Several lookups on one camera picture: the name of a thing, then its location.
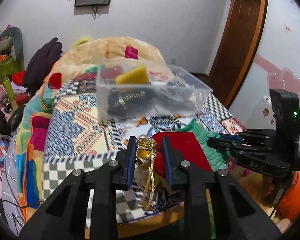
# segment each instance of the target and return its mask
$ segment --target stuffed toy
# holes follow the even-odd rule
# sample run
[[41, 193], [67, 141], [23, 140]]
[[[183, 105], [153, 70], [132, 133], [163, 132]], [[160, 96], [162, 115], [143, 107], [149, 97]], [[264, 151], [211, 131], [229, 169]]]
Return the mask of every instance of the stuffed toy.
[[10, 54], [12, 59], [23, 68], [22, 33], [17, 27], [9, 27], [0, 35], [0, 54]]

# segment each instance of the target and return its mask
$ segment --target green object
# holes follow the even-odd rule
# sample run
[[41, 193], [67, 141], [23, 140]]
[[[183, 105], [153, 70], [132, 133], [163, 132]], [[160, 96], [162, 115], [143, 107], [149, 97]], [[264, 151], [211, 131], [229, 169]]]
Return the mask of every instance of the green object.
[[14, 74], [17, 72], [21, 72], [22, 67], [19, 63], [16, 63], [11, 55], [0, 62], [0, 80], [1, 84], [3, 84], [3, 80], [5, 76], [9, 74]]
[[7, 78], [7, 76], [5, 76], [4, 79], [3, 79], [3, 86], [6, 89], [9, 101], [14, 100], [15, 96], [14, 96], [14, 93], [13, 93], [13, 89], [12, 89], [10, 80], [9, 80], [9, 78]]
[[194, 133], [213, 171], [227, 169], [226, 162], [230, 157], [230, 152], [221, 152], [219, 150], [212, 149], [207, 145], [210, 137], [221, 138], [217, 132], [208, 131], [199, 124], [195, 118], [192, 119], [185, 128], [178, 129], [177, 132]]
[[[86, 73], [90, 73], [90, 72], [98, 71], [99, 66], [100, 65], [96, 65], [96, 66], [93, 66], [91, 68], [88, 68], [85, 72]], [[100, 67], [101, 67], [101, 69], [105, 69], [106, 68], [106, 66], [104, 64], [102, 64]]]

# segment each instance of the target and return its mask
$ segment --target red cloth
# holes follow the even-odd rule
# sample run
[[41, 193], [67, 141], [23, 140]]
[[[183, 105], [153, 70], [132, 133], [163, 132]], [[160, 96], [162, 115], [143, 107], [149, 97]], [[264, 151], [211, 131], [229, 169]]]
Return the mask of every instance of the red cloth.
[[48, 88], [51, 89], [59, 89], [62, 86], [62, 74], [61, 73], [54, 73], [49, 78]]
[[25, 70], [15, 73], [12, 75], [12, 81], [17, 85], [22, 87], [23, 75], [25, 74]]
[[162, 150], [162, 139], [168, 136], [172, 147], [182, 152], [185, 160], [197, 164], [201, 169], [211, 171], [207, 157], [193, 132], [158, 132], [152, 136], [157, 142], [157, 157], [154, 160], [154, 171], [165, 178]]

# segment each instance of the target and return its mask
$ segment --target gold ribbon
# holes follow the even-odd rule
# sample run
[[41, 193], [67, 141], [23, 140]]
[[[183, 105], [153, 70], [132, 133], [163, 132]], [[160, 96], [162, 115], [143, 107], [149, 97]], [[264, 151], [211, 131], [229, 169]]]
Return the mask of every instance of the gold ribbon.
[[[143, 191], [143, 196], [140, 204], [145, 211], [149, 210], [153, 197], [154, 197], [154, 176], [153, 176], [153, 166], [154, 159], [157, 155], [157, 142], [148, 138], [146, 135], [141, 135], [137, 140], [137, 152], [136, 152], [136, 164], [139, 167], [144, 167], [149, 169], [149, 175], [146, 182], [145, 190]], [[151, 183], [151, 192], [149, 200], [146, 201], [146, 196], [148, 194]]]

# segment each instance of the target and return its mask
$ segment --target checkered pattern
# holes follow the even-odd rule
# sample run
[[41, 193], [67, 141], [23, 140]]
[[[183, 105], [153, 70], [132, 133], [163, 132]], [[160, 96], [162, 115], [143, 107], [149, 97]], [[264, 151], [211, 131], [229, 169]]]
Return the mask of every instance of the checkered pattern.
[[[50, 158], [43, 164], [43, 197], [46, 200], [61, 182], [74, 170], [84, 172], [98, 169], [104, 163], [115, 159], [115, 153], [82, 155], [79, 157]], [[91, 209], [94, 191], [90, 191], [86, 226], [91, 223]], [[116, 190], [117, 223], [129, 222], [145, 216], [145, 212], [137, 204], [137, 198], [132, 189], [128, 191]]]
[[204, 106], [218, 121], [233, 117], [212, 93], [209, 94]]
[[122, 146], [122, 142], [121, 142], [121, 135], [117, 129], [117, 126], [116, 126], [114, 120], [110, 121], [110, 125], [111, 125], [112, 135], [113, 135], [114, 141], [118, 147], [118, 150], [122, 150], [123, 146]]
[[67, 82], [65, 82], [61, 88], [59, 88], [58, 93], [54, 99], [54, 102], [56, 103], [60, 97], [67, 96], [67, 95], [74, 95], [77, 93], [79, 86], [79, 82], [73, 82], [73, 79], [69, 79]]

